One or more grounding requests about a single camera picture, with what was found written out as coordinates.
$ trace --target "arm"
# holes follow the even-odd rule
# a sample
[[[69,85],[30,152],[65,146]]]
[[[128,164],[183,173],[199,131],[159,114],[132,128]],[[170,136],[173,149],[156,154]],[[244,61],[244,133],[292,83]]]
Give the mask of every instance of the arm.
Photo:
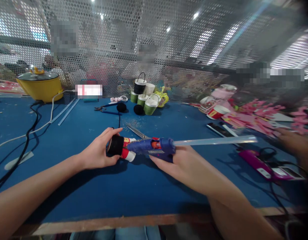
[[[107,128],[80,154],[0,193],[0,239],[8,239],[49,195],[78,172],[116,164],[119,156],[107,157],[106,144],[121,130]]]
[[[150,158],[161,170],[207,196],[224,239],[282,239],[243,193],[191,147],[178,147],[173,163]]]

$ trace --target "scissors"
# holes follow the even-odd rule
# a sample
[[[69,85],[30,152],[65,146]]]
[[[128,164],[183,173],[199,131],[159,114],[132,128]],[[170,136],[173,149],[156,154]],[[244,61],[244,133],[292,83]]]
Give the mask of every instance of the scissors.
[[[137,130],[136,128],[132,127],[131,125],[129,124],[126,124],[126,126],[132,130],[136,135],[138,135],[139,137],[141,137],[141,139],[152,139],[148,136],[146,136],[145,134],[142,134],[139,130]]]

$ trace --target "yellow rice cooker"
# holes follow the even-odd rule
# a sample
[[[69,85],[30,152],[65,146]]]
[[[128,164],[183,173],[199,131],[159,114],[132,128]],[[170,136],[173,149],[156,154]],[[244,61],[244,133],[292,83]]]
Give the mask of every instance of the yellow rice cooker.
[[[34,100],[43,102],[52,102],[53,97],[62,92],[61,81],[57,73],[45,72],[34,67],[31,72],[20,74],[16,77],[17,82],[24,89],[25,93],[30,95]],[[55,97],[57,101],[63,97],[60,94]]]

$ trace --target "hand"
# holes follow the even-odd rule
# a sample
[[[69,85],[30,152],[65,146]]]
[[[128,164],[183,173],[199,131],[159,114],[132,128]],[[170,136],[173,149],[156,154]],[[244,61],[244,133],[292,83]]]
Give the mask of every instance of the hand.
[[[295,154],[299,160],[299,165],[308,172],[308,137],[290,132],[284,128],[277,128],[276,131],[281,133],[278,138],[286,149]]]
[[[290,132],[284,128],[276,128],[281,133],[278,138],[282,141],[287,150],[298,157],[308,155],[308,138],[297,133]]]
[[[107,128],[94,141],[77,155],[83,169],[103,168],[115,165],[119,155],[106,156],[106,144],[114,136],[119,135],[123,128]]]
[[[216,168],[190,146],[176,147],[173,163],[150,156],[158,168],[191,189],[210,196],[219,191],[218,183],[231,184]]]

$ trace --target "right hand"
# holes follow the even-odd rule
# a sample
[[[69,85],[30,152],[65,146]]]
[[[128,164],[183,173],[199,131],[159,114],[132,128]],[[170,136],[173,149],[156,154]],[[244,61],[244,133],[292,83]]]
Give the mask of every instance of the right hand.
[[[190,146],[177,146],[173,163],[154,156],[150,158],[158,168],[206,196],[216,190],[215,181],[220,182],[222,179],[229,181]]]
[[[287,150],[293,153],[299,160],[299,165],[308,172],[308,137],[290,132],[284,128],[276,128],[281,133],[278,138]]]
[[[297,157],[308,156],[308,138],[293,133],[284,128],[276,128],[277,132],[281,135],[278,138],[282,141],[286,149]]]

